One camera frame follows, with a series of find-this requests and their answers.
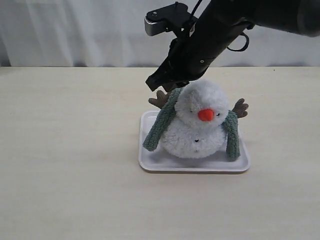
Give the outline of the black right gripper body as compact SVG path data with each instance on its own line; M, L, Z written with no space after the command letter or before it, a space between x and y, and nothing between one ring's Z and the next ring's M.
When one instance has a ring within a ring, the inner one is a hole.
M179 46L175 38L169 45L169 74L177 82L195 81L202 77L210 64L225 50L222 40L210 42L208 45L197 43L190 49Z

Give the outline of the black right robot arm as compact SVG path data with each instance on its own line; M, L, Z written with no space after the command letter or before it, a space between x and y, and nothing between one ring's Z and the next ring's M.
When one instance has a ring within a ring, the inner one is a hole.
M166 91L201 78L211 63L245 30L255 26L300 36L320 34L317 0L212 0L199 17L181 2L149 11L144 19L149 36L173 32L167 57L146 79L152 90Z

